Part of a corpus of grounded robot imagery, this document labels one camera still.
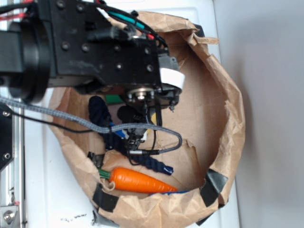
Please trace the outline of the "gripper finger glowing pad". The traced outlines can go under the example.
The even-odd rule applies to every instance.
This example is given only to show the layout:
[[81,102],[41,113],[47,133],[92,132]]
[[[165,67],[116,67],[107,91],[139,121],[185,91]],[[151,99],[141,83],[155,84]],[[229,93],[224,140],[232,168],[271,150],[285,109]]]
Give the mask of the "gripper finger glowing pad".
[[168,106],[178,104],[183,91],[185,75],[180,72],[179,64],[175,57],[159,56],[161,98],[168,102]]

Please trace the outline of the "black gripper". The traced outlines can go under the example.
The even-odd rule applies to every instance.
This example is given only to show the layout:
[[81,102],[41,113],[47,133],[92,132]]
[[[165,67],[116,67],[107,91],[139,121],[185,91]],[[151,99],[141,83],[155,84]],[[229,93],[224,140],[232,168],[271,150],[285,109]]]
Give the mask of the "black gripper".
[[50,87],[73,87],[81,94],[122,94],[161,86],[158,45],[137,35],[130,24],[113,25],[105,4],[40,0],[38,14],[47,31]]

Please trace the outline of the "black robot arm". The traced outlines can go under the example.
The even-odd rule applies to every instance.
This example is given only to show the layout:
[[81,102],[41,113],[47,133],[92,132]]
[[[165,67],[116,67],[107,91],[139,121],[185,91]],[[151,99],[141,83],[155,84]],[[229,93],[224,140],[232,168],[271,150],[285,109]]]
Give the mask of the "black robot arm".
[[0,33],[0,84],[13,97],[39,102],[50,87],[119,95],[133,106],[174,106],[185,75],[165,40],[135,14],[102,0],[26,0]]

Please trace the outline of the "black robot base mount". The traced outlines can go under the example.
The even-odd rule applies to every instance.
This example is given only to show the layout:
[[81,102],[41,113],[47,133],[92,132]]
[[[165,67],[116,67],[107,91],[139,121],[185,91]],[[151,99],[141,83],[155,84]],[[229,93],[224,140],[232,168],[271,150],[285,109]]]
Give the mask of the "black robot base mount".
[[13,136],[14,123],[12,110],[5,104],[0,105],[0,172],[14,160]]

